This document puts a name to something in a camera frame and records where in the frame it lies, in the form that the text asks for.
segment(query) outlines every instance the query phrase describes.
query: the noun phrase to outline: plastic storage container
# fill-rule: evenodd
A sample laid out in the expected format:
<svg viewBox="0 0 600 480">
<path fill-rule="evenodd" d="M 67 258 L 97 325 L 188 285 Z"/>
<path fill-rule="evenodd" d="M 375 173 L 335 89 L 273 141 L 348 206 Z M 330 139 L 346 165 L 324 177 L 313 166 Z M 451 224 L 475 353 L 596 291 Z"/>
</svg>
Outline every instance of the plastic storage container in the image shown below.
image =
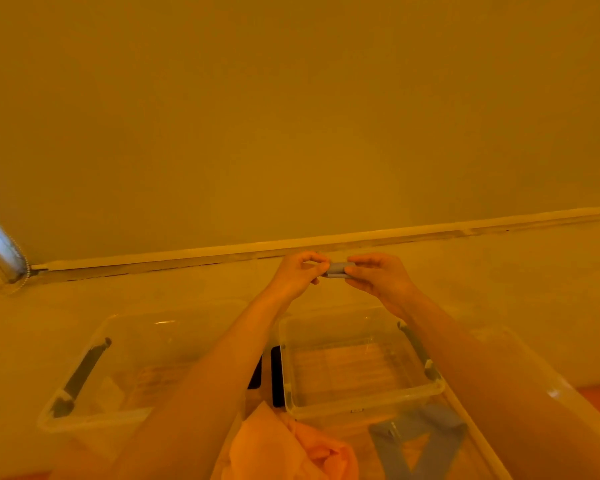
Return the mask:
<svg viewBox="0 0 600 480">
<path fill-rule="evenodd" d="M 200 304 L 105 320 L 38 418 L 113 460 L 152 407 L 184 377 L 246 306 Z"/>
<path fill-rule="evenodd" d="M 413 332 L 382 306 L 290 315 L 279 332 L 286 408 L 296 419 L 416 406 L 444 389 Z"/>
</svg>

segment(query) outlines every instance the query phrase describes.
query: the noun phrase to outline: person's left hand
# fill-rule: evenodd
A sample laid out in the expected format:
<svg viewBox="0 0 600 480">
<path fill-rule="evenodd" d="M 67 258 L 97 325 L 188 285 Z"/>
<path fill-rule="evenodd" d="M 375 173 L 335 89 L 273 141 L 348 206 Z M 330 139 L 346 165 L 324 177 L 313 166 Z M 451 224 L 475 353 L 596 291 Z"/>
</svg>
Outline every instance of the person's left hand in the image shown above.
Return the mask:
<svg viewBox="0 0 600 480">
<path fill-rule="evenodd" d="M 282 259 L 265 292 L 279 298 L 288 306 L 304 293 L 309 283 L 318 284 L 318 276 L 324 274 L 330 264 L 331 260 L 327 256 L 314 251 L 289 254 Z"/>
</svg>

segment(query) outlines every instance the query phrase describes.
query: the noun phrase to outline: forearm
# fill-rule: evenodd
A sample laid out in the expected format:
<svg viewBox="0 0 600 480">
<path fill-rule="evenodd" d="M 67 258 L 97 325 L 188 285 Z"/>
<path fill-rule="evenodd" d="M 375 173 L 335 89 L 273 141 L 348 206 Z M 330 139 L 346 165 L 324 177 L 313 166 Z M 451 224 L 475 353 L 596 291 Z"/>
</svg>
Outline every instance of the forearm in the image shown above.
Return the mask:
<svg viewBox="0 0 600 480">
<path fill-rule="evenodd" d="M 263 292 L 130 439 L 111 478 L 207 479 L 283 304 Z"/>
<path fill-rule="evenodd" d="M 418 291 L 404 318 L 514 478 L 600 478 L 600 438 Z"/>
</svg>

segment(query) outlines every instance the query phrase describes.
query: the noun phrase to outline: hand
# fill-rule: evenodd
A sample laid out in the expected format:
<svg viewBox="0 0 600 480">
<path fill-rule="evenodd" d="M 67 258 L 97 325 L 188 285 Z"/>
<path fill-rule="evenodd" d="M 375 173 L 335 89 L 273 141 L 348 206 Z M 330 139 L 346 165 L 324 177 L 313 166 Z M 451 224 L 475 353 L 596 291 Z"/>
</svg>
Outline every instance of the hand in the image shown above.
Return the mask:
<svg viewBox="0 0 600 480">
<path fill-rule="evenodd" d="M 313 251 L 285 256 L 265 292 L 274 295 L 289 306 L 293 300 L 304 293 L 309 283 L 317 285 L 320 282 L 318 276 L 324 274 L 330 264 L 331 260 L 327 256 Z"/>
<path fill-rule="evenodd" d="M 371 253 L 351 256 L 347 261 L 356 263 L 355 266 L 344 268 L 345 273 L 355 278 L 345 280 L 347 284 L 375 296 L 393 315 L 404 320 L 408 302 L 417 288 L 400 258 Z"/>
</svg>

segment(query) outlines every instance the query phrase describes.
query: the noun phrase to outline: orange cloth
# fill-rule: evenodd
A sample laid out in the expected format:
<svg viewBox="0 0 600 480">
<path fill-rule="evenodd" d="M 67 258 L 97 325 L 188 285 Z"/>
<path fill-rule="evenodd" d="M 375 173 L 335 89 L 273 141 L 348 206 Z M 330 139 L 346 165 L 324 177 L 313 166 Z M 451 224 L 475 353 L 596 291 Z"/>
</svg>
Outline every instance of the orange cloth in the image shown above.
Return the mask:
<svg viewBox="0 0 600 480">
<path fill-rule="evenodd" d="M 346 443 L 278 416 L 266 403 L 242 423 L 222 480 L 358 480 L 358 461 Z"/>
</svg>

